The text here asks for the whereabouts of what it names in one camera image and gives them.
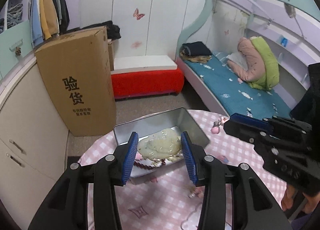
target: human hand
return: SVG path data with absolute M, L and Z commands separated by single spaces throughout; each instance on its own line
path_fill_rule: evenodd
M 287 189 L 285 190 L 284 197 L 281 200 L 281 206 L 282 206 L 283 211 L 286 211 L 287 209 L 292 208 L 293 195 L 294 195 L 295 191 L 296 191 L 296 189 L 293 186 L 287 184 Z M 302 211 L 305 212 L 306 214 L 310 214 L 313 212 L 313 210 L 315 210 L 315 208 L 317 207 L 317 205 L 320 201 L 320 193 L 318 193 L 314 197 L 308 196 L 305 193 L 303 193 L 303 195 L 305 196 L 305 198 L 307 199 L 308 202 Z

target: small keychain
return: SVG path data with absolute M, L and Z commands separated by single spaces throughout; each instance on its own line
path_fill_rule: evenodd
M 16 57 L 21 56 L 21 47 L 16 47 L 16 50 L 14 53 L 15 53 Z
M 211 129 L 211 133 L 212 134 L 219 134 L 220 133 L 220 125 L 223 126 L 224 123 L 228 120 L 229 120 L 229 118 L 227 118 L 227 117 L 221 117 L 218 121 L 215 121 L 213 124 L 213 127 Z

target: pink butterfly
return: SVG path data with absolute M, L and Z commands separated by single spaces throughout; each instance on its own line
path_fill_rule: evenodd
M 136 41 L 134 42 L 132 45 L 131 45 L 131 48 L 135 48 L 137 49 L 139 46 L 142 45 L 142 42 L 141 41 Z
M 137 18 L 137 20 L 140 20 L 145 14 L 139 14 L 138 8 L 134 11 L 133 17 Z

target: cardboard box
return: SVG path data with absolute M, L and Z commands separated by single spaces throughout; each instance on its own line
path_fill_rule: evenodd
M 109 51 L 109 61 L 110 61 L 110 71 L 115 70 L 114 61 L 115 61 L 115 48 L 113 46 L 113 42 L 108 44 Z
M 53 104 L 74 136 L 104 135 L 116 125 L 105 27 L 77 31 L 35 55 Z

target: red ottoman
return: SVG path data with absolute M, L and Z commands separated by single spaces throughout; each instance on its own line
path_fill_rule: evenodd
M 111 75 L 115 99 L 180 93 L 184 84 L 183 72 L 176 70 L 145 71 Z

